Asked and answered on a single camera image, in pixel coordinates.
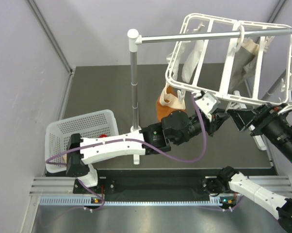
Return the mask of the white sock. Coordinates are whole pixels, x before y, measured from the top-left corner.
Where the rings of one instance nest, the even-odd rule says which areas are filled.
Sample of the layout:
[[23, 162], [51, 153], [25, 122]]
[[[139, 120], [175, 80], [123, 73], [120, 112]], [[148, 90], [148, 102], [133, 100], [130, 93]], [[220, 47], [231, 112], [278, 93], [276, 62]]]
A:
[[182, 80], [186, 83], [189, 83], [193, 72], [200, 60], [202, 50], [204, 46], [204, 41], [203, 40], [197, 40], [195, 42], [195, 46], [189, 56], [187, 57], [183, 69], [182, 69]]
[[175, 62], [174, 67], [172, 69], [172, 79], [173, 80], [177, 80], [178, 79], [178, 70], [179, 70], [179, 64], [180, 64], [180, 61], [181, 61], [181, 57], [182, 57], [183, 53], [186, 51], [187, 45], [189, 45], [189, 44], [191, 44], [191, 41], [183, 41], [183, 42], [181, 42], [180, 45], [179, 45], [178, 53], [173, 53], [172, 52], [171, 54], [169, 54], [166, 57], [167, 63], [169, 63], [170, 61], [174, 61]]

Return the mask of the white clip sock hanger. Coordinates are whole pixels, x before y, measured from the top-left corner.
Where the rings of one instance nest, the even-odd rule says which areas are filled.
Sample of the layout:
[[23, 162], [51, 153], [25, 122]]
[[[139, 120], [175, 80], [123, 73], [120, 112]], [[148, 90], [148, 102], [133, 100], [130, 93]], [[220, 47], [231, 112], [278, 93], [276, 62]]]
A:
[[[180, 29], [179, 34], [181, 34], [181, 33], [183, 33], [183, 34], [196, 34], [196, 33], [207, 33], [207, 32], [212, 32], [212, 33], [232, 32], [232, 31], [236, 31], [237, 29], [239, 29], [238, 26], [241, 26], [241, 25], [243, 26], [245, 32], [257, 31], [257, 30], [262, 30], [262, 29], [292, 28], [288, 25], [282, 25], [282, 24], [261, 23], [261, 22], [253, 22], [253, 21], [240, 21], [240, 20], [234, 20], [234, 19], [229, 19], [229, 18], [215, 17], [215, 16], [210, 16], [210, 15], [192, 13], [192, 14], [187, 15], [184, 18], [184, 21], [182, 23], [182, 27]], [[282, 84], [282, 91], [285, 93], [285, 98], [280, 101], [281, 103], [285, 102], [288, 99], [288, 90], [290, 88], [292, 88], [292, 34], [288, 34], [288, 35], [290, 36], [290, 43], [289, 43], [289, 49], [288, 49], [287, 68], [286, 68], [284, 82]], [[269, 35], [269, 36], [262, 36], [262, 37], [261, 36], [254, 36], [254, 37], [257, 37], [259, 39], [258, 44], [259, 44], [260, 48], [259, 48], [258, 58], [257, 58], [257, 63], [256, 63], [256, 71], [255, 71], [255, 74], [253, 76], [254, 77], [254, 84], [253, 84], [252, 96], [250, 98], [252, 98], [254, 95], [254, 99], [266, 101], [265, 99], [258, 98], [259, 86], [260, 86], [260, 75], [261, 75], [261, 68], [262, 68], [262, 59], [263, 59], [264, 52], [269, 45], [269, 42], [272, 41], [272, 39], [275, 36], [276, 35], [273, 35], [273, 36]], [[231, 45], [231, 47], [232, 47], [231, 42], [235, 42], [235, 39], [234, 40], [229, 39], [229, 45]], [[242, 41], [240, 41], [240, 38], [237, 38], [237, 39], [238, 39], [237, 42], [238, 43], [241, 42], [240, 45], [242, 45], [244, 39]], [[198, 86], [198, 80], [200, 77], [200, 72], [202, 69], [203, 61], [204, 61], [205, 54], [206, 54], [210, 40], [204, 40], [204, 41], [205, 41], [205, 44], [204, 44], [204, 48], [202, 51], [202, 57], [197, 65], [197, 68], [195, 69], [195, 71], [192, 75], [191, 81], [189, 83], [186, 83], [184, 81], [179, 82], [177, 80], [173, 80], [172, 79], [172, 69], [174, 67], [175, 62], [170, 61], [168, 63], [168, 67], [167, 67], [166, 72], [165, 72], [166, 83], [168, 83], [170, 86], [172, 86], [171, 84], [176, 84], [179, 87], [181, 87], [181, 86], [189, 87], [189, 86], [192, 86], [192, 84], [197, 84], [196, 86], [200, 87], [200, 86]], [[175, 43], [176, 44], [175, 44], [173, 53], [178, 53], [180, 42], [175, 41]], [[227, 71], [231, 70], [230, 67], [231, 66], [228, 67], [227, 65], [224, 65], [223, 73], [227, 74]], [[230, 83], [230, 81], [228, 81], [228, 84], [223, 84], [223, 82], [220, 82], [220, 87], [224, 88], [224, 89], [226, 89], [226, 87], [229, 88], [229, 83]], [[219, 87], [219, 90], [211, 90], [211, 89], [206, 89], [206, 90], [211, 90], [211, 91], [215, 91], [218, 93], [220, 91], [220, 87]], [[187, 92], [184, 89], [179, 89], [179, 90], [182, 93]]]

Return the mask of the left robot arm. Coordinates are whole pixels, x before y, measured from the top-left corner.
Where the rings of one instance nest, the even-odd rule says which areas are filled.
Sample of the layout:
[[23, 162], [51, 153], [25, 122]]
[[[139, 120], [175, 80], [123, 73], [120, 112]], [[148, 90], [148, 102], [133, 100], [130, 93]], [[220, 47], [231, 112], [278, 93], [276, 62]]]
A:
[[94, 163], [125, 155], [167, 155], [171, 145], [181, 145], [203, 133], [213, 136], [229, 118], [223, 109], [216, 109], [207, 118], [203, 113], [188, 116], [175, 110], [159, 123], [140, 130], [105, 138], [86, 138], [71, 135], [66, 151], [66, 176], [80, 179], [89, 192], [97, 192], [101, 181]]

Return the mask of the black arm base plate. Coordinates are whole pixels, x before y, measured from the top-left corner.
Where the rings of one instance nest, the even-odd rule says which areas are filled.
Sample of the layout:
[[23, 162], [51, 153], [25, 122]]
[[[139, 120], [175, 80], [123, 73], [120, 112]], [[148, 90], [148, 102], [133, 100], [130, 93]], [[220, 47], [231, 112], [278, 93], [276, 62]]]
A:
[[163, 196], [215, 196], [221, 193], [232, 193], [228, 184], [217, 178], [202, 177], [108, 177], [99, 179], [94, 187], [83, 187], [75, 181], [74, 194], [104, 194], [108, 198], [159, 198]]

